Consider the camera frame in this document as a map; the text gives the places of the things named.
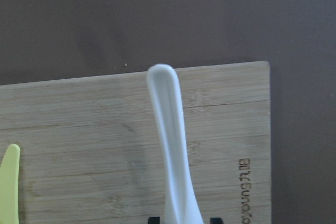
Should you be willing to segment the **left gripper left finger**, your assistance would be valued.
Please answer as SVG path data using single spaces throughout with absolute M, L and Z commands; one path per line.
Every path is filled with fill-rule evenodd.
M 160 224 L 160 217 L 149 217 L 148 224 Z

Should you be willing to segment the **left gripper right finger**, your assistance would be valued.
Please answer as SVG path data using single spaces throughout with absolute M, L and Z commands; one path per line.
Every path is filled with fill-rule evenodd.
M 223 224 L 223 220 L 220 217 L 211 217 L 210 224 Z

